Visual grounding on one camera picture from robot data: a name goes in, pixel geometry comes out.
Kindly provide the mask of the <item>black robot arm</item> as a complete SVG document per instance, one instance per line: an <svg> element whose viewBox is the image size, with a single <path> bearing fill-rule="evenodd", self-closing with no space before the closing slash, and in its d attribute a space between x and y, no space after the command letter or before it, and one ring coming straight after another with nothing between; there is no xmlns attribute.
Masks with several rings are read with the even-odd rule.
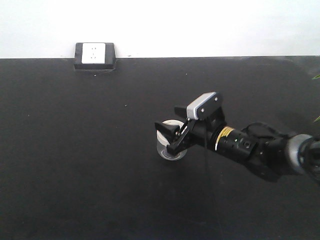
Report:
<svg viewBox="0 0 320 240"><path fill-rule="evenodd" d="M306 175L320 182L320 139L309 134L282 133L263 122L238 130L227 126L221 107L182 126L155 122L167 140L165 152L173 159L199 145L248 169L257 177L277 182L282 176Z"/></svg>

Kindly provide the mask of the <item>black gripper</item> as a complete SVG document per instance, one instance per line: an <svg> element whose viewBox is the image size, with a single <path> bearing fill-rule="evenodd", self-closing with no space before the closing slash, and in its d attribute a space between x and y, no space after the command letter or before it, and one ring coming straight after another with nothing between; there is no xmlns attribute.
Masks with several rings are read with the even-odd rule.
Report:
<svg viewBox="0 0 320 240"><path fill-rule="evenodd" d="M187 107L175 106L174 113L181 118L187 118ZM168 139L169 145L166 148L171 155L177 155L194 145L213 150L214 148L209 144L217 139L226 125L222 107L204 120L186 120L182 127L159 121L154 123L155 129Z"/></svg>

